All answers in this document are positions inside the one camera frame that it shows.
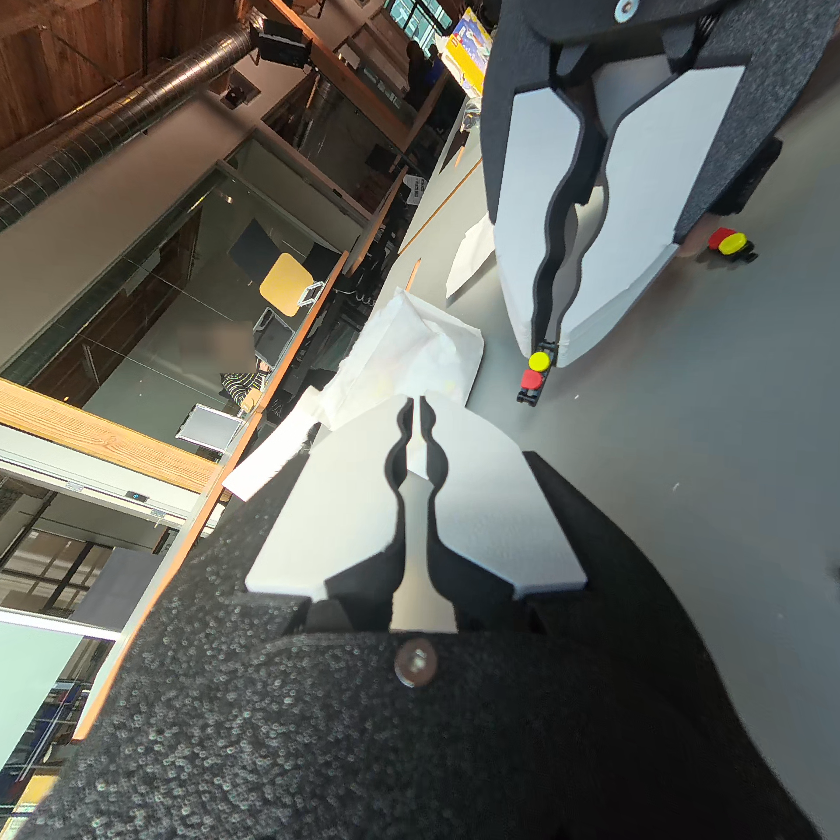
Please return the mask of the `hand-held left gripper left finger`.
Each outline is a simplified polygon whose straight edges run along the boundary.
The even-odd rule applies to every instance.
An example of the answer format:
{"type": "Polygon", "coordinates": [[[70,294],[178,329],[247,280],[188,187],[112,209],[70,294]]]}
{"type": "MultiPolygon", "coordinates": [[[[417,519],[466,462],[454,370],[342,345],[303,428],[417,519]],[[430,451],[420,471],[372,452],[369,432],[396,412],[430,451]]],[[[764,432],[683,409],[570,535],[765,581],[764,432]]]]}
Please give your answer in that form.
{"type": "Polygon", "coordinates": [[[394,395],[313,447],[245,577],[249,592],[335,602],[355,631],[389,629],[413,415],[412,397],[394,395]]]}

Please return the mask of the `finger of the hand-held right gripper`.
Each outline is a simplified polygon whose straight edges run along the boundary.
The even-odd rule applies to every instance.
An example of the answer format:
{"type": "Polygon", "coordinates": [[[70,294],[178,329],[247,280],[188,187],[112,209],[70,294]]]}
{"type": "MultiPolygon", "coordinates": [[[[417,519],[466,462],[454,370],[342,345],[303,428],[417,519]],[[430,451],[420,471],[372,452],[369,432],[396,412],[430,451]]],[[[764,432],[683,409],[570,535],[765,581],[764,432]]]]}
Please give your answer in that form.
{"type": "Polygon", "coordinates": [[[553,284],[568,246],[566,218],[592,180],[592,125],[561,91],[516,93],[494,225],[502,294],[518,347],[549,330],[553,284]]]}
{"type": "Polygon", "coordinates": [[[608,139],[602,215],[574,261],[558,367],[601,342],[675,257],[678,221],[745,70],[672,74],[667,63],[614,63],[595,73],[608,139]]]}

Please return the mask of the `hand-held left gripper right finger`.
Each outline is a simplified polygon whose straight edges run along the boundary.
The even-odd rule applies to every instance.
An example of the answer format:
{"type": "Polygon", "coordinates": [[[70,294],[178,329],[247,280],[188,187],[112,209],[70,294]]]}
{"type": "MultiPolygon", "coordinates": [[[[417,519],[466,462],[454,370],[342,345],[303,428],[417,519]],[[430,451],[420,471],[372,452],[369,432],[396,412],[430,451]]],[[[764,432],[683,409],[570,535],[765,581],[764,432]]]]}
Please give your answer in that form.
{"type": "Polygon", "coordinates": [[[582,591],[587,574],[522,450],[437,392],[419,402],[427,570],[460,629],[519,629],[529,599],[582,591]]]}

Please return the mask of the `white yellow lego box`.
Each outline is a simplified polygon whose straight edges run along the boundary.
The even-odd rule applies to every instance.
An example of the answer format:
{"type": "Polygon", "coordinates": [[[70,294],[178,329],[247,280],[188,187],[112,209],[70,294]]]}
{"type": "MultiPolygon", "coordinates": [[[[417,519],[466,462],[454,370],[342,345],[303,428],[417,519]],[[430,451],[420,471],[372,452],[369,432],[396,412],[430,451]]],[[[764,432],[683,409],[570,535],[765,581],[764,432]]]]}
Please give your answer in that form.
{"type": "Polygon", "coordinates": [[[483,97],[492,37],[467,6],[449,35],[437,36],[438,56],[468,98],[483,97]]]}

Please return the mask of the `flat white paper bag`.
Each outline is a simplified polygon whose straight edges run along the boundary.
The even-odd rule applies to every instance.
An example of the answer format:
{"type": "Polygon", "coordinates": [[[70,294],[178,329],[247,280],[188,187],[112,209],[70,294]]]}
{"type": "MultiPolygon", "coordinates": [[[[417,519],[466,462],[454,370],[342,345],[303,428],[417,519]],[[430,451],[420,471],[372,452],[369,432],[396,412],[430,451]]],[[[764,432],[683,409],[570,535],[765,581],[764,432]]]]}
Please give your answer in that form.
{"type": "Polygon", "coordinates": [[[468,228],[460,241],[445,284],[449,300],[477,273],[495,253],[495,227],[488,213],[468,228]]]}

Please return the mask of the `long desk orange edge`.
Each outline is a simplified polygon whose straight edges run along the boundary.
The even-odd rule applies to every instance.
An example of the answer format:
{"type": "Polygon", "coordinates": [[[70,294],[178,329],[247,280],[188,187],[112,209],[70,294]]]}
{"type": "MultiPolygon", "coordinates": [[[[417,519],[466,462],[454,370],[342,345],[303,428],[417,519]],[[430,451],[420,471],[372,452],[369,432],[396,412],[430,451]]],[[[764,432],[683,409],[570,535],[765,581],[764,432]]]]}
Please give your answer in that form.
{"type": "Polygon", "coordinates": [[[267,407],[274,398],[283,377],[288,372],[302,342],[306,339],[308,332],[317,320],[334,284],[340,278],[349,255],[348,251],[342,252],[333,266],[321,295],[311,305],[310,311],[301,325],[299,335],[292,340],[288,352],[275,368],[266,385],[266,390],[262,393],[254,411],[248,417],[241,435],[237,437],[232,453],[223,463],[216,467],[211,480],[206,485],[205,490],[201,493],[198,502],[192,510],[191,516],[185,526],[179,531],[170,549],[164,555],[163,560],[140,596],[121,634],[114,641],[108,652],[108,656],[102,662],[97,677],[91,687],[87,703],[73,733],[72,741],[74,743],[80,743],[90,733],[95,720],[102,711],[104,702],[108,697],[123,660],[140,627],[151,612],[154,604],[165,591],[167,585],[180,570],[187,555],[192,550],[194,543],[202,537],[205,526],[225,490],[224,480],[242,459],[251,435],[257,429],[259,422],[262,420],[267,407]]]}

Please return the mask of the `silver framed monitor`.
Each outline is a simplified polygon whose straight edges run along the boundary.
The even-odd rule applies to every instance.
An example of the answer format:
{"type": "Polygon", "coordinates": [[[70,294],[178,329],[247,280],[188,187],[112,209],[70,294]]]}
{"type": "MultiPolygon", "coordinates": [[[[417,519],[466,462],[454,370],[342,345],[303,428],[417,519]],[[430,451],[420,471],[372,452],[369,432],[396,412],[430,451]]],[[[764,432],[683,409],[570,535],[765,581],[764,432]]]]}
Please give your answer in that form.
{"type": "Polygon", "coordinates": [[[175,433],[175,439],[223,455],[236,438],[245,419],[195,404],[175,433]]]}

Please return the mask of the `crumpled white paper bag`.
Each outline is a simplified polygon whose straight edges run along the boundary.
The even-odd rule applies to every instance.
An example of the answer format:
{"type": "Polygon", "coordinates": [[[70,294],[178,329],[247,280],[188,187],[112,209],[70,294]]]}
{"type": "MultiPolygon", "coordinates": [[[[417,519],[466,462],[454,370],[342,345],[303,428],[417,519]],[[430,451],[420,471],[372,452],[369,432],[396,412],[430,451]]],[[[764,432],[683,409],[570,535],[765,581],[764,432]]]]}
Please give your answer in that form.
{"type": "Polygon", "coordinates": [[[335,431],[393,396],[427,392],[465,406],[484,349],[477,328],[397,289],[321,391],[318,419],[335,431]]]}

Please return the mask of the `yellow chair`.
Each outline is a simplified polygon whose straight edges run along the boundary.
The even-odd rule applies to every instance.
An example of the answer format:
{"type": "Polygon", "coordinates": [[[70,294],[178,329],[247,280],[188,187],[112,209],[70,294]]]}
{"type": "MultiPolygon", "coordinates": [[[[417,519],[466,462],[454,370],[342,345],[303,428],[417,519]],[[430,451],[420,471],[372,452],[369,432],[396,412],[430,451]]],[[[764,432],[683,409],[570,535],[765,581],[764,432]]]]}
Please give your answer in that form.
{"type": "Polygon", "coordinates": [[[289,253],[278,256],[259,285],[259,294],[280,315],[293,318],[301,308],[300,300],[316,284],[312,273],[289,253]]]}

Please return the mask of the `light wooden beam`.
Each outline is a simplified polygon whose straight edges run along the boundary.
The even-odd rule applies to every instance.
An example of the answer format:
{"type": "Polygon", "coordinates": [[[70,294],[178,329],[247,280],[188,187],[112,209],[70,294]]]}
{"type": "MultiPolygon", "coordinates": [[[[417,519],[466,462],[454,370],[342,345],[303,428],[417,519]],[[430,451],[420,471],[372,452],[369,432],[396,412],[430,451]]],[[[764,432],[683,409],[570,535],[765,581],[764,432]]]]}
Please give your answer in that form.
{"type": "Polygon", "coordinates": [[[6,379],[1,424],[193,492],[203,491],[217,471],[210,460],[6,379]]]}

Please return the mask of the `black ceiling speaker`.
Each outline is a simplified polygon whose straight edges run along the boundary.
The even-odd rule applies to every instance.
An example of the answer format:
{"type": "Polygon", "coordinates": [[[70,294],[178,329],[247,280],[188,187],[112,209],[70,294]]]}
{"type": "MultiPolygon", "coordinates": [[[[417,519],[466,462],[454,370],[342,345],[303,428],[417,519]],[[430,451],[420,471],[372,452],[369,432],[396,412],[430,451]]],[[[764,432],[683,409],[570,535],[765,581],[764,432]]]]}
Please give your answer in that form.
{"type": "Polygon", "coordinates": [[[312,63],[311,39],[290,24],[264,19],[255,29],[255,44],[260,60],[298,69],[312,63]]]}

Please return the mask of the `metal air duct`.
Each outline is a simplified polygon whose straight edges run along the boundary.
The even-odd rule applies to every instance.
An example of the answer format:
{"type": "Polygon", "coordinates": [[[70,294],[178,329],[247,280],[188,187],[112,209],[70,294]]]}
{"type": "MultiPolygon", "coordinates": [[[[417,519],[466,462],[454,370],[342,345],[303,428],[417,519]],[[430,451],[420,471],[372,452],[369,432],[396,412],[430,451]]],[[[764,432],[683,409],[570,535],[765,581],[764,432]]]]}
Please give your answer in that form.
{"type": "Polygon", "coordinates": [[[64,134],[13,180],[2,180],[5,232],[125,144],[178,109],[256,48],[261,25],[248,20],[208,37],[156,76],[64,134]]]}

